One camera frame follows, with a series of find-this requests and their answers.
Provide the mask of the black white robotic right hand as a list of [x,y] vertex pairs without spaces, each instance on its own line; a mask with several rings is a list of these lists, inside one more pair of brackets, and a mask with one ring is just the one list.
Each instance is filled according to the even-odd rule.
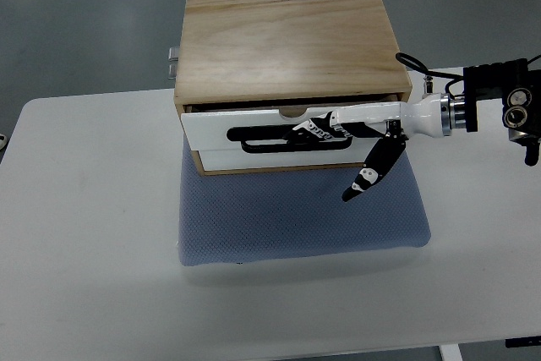
[[339,107],[294,126],[283,139],[289,145],[314,145],[339,139],[375,137],[377,141],[358,175],[342,194],[342,200],[348,202],[388,174],[411,136],[423,134],[442,138],[450,136],[453,129],[466,126],[466,103],[462,97],[454,99],[448,94],[427,94],[413,104],[388,101]]

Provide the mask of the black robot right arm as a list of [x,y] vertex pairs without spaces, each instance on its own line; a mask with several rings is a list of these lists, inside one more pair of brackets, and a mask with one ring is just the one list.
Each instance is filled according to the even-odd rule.
[[424,75],[425,95],[434,93],[432,79],[447,79],[440,95],[443,135],[453,129],[478,131],[480,101],[498,100],[501,121],[508,129],[509,141],[526,149],[524,162],[537,165],[540,157],[540,71],[530,65],[540,56],[519,58],[504,63],[465,67],[461,74],[430,70],[421,61],[404,52],[396,54],[402,65]]

